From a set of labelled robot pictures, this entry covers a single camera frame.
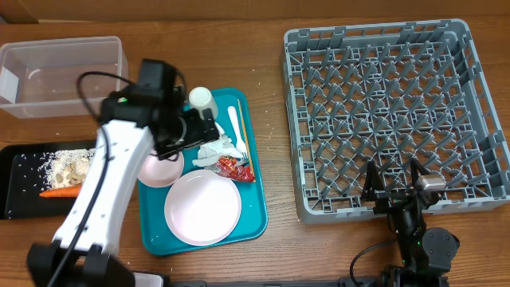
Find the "spilled rice and scraps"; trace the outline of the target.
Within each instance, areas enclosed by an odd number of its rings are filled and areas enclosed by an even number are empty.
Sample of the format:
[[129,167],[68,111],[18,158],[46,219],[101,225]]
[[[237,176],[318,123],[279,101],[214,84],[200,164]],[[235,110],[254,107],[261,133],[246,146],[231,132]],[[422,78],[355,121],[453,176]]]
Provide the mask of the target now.
[[84,182],[95,148],[43,151],[17,155],[14,170],[36,191],[74,187]]

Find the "clear plastic bin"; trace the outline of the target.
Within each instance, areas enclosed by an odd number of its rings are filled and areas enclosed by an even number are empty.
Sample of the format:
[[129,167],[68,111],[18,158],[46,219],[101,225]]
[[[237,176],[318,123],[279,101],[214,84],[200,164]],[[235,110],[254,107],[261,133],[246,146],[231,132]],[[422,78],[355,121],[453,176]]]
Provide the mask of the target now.
[[88,71],[128,77],[118,37],[78,37],[1,47],[1,110],[18,119],[81,116],[77,78]]

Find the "wooden chopstick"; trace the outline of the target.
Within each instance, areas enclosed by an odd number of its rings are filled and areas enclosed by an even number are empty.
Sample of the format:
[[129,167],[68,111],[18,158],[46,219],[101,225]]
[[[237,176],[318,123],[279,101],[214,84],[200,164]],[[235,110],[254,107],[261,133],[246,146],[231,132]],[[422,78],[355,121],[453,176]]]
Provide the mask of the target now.
[[245,121],[244,121],[244,116],[243,116],[243,113],[242,113],[241,101],[239,99],[237,99],[237,105],[238,105],[239,116],[240,116],[240,121],[241,121],[241,130],[242,130],[242,134],[243,134],[243,140],[244,140],[244,143],[245,143],[246,158],[247,158],[247,160],[249,162],[249,167],[250,167],[251,173],[252,173],[252,175],[254,177],[253,182],[255,183],[256,182],[255,171],[254,171],[254,168],[253,168],[253,161],[252,161],[252,157],[251,157],[251,154],[250,154],[248,135],[247,135],[246,128],[245,128]]

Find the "pink bowl with food scraps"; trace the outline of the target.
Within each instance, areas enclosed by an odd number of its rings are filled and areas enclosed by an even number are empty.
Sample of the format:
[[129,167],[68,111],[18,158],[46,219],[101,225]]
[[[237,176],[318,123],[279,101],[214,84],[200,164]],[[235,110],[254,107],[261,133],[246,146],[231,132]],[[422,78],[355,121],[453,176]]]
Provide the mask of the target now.
[[169,187],[179,179],[184,169],[182,152],[169,158],[159,159],[155,150],[144,160],[138,180],[148,187]]

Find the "teal serving tray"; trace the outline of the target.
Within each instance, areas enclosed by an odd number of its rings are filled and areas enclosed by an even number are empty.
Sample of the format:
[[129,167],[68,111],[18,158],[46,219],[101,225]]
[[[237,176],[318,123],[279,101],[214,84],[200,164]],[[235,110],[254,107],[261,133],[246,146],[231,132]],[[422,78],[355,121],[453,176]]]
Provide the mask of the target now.
[[[248,101],[245,95],[235,88],[215,89],[212,91],[212,95],[218,106],[217,122],[232,140],[235,140],[236,137],[230,123],[227,108],[234,106],[239,116],[237,99],[241,101],[256,179],[255,183],[235,183],[241,196],[241,216],[232,233],[217,243],[221,246],[260,237],[267,228],[269,217]],[[165,256],[197,249],[196,246],[188,245],[177,239],[167,226],[164,217],[164,206],[169,190],[169,187],[154,188],[148,187],[143,183],[139,184],[139,208],[143,244],[154,255]]]

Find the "orange carrot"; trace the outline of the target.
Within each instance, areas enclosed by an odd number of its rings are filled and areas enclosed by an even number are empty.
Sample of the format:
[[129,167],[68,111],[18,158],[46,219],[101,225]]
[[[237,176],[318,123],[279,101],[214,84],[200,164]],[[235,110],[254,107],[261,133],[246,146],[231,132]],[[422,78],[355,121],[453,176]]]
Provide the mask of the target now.
[[54,190],[43,191],[39,194],[42,198],[76,198],[80,193],[81,186],[63,187]]

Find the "white plastic fork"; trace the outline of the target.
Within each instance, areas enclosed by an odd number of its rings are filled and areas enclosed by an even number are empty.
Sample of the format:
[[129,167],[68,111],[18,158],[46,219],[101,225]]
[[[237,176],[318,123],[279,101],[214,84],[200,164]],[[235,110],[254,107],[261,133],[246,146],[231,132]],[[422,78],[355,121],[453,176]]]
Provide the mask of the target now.
[[239,126],[239,119],[237,117],[237,110],[234,106],[227,108],[230,123],[232,124],[234,134],[236,136],[236,149],[242,154],[244,159],[248,159],[247,147],[244,140],[241,138],[241,131]]

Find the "black plastic bin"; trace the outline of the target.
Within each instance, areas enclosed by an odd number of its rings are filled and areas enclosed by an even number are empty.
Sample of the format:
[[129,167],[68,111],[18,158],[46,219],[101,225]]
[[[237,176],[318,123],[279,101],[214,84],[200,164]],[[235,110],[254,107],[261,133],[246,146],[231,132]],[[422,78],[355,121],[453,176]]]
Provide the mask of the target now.
[[90,150],[94,140],[18,144],[1,150],[1,218],[37,218],[66,215],[74,198],[43,198],[51,188],[46,178],[57,151]]

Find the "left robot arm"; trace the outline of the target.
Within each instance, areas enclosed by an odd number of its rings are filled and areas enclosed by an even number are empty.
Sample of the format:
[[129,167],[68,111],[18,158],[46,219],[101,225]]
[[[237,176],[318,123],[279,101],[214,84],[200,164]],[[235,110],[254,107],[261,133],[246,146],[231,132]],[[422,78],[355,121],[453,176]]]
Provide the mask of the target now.
[[164,61],[145,59],[137,82],[111,92],[95,110],[96,151],[72,209],[48,245],[34,243],[26,263],[36,286],[168,286],[169,276],[132,271],[118,258],[121,228],[143,161],[168,159],[217,140],[210,109],[184,108],[183,74]]

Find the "pink round plate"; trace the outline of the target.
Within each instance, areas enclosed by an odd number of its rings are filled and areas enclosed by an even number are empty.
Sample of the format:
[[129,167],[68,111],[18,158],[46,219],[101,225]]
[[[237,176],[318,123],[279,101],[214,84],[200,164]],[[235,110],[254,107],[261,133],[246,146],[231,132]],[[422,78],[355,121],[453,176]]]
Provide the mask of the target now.
[[164,217],[171,233],[192,246],[210,246],[232,233],[241,216],[241,196],[231,179],[209,170],[191,171],[167,193]]

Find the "white plastic cup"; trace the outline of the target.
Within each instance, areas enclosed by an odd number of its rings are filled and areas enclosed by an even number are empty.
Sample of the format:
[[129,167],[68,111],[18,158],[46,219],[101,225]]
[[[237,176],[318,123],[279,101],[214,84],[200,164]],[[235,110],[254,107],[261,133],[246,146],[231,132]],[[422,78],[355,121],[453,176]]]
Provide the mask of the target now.
[[200,117],[204,120],[205,116],[203,111],[210,109],[213,118],[216,120],[218,117],[218,106],[213,98],[212,92],[205,87],[193,88],[189,93],[189,105],[191,108],[198,110]]

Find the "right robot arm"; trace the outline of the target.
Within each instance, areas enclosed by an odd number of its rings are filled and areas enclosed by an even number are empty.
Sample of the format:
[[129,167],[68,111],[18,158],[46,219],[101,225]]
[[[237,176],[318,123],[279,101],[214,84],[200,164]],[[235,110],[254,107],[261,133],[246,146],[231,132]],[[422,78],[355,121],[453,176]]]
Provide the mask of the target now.
[[416,159],[410,161],[411,185],[404,191],[386,187],[374,162],[367,163],[361,199],[375,204],[375,214],[386,215],[395,239],[370,246],[357,254],[350,264],[350,277],[356,286],[354,265],[364,254],[382,246],[398,244],[400,266],[389,265],[379,279],[368,286],[447,286],[446,274],[460,247],[459,239],[448,230],[426,226],[423,211],[439,202],[446,183],[440,175],[429,173]]

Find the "red snack wrapper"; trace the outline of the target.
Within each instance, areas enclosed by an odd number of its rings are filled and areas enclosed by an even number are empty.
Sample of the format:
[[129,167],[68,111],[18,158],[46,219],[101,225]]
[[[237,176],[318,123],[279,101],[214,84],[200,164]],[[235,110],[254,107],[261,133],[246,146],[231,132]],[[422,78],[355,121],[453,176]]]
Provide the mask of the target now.
[[223,155],[218,161],[207,166],[215,174],[233,181],[251,183],[255,176],[249,162],[246,159],[238,160],[234,157]]

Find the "crumpled white napkin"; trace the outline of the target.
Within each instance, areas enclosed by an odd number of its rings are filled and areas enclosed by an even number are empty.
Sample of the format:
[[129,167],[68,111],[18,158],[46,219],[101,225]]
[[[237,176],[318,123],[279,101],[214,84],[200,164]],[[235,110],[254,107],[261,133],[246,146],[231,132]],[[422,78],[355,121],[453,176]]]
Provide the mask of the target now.
[[219,131],[219,139],[201,145],[198,149],[198,158],[192,160],[193,165],[207,167],[216,163],[222,156],[230,156],[235,159],[244,158],[226,135],[225,130],[217,122],[215,122],[215,126]]

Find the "grey dishwasher rack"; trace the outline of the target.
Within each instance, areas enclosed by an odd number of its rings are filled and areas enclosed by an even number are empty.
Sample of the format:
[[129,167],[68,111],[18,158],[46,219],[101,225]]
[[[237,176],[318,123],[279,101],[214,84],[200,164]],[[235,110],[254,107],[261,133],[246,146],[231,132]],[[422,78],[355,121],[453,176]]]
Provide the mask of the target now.
[[509,149],[461,19],[291,29],[282,78],[298,218],[364,221],[373,161],[392,191],[416,159],[446,184],[432,214],[509,200]]

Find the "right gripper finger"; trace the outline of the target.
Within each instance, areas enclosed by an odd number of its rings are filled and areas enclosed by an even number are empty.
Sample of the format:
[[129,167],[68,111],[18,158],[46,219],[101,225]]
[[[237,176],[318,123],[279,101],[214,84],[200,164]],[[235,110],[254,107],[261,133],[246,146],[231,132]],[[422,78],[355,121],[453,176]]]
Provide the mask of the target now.
[[366,180],[360,198],[365,202],[373,202],[384,192],[385,185],[380,177],[375,162],[369,161],[366,169]]
[[423,191],[424,187],[421,184],[420,177],[422,175],[429,175],[430,173],[415,158],[410,160],[410,172],[413,188]]

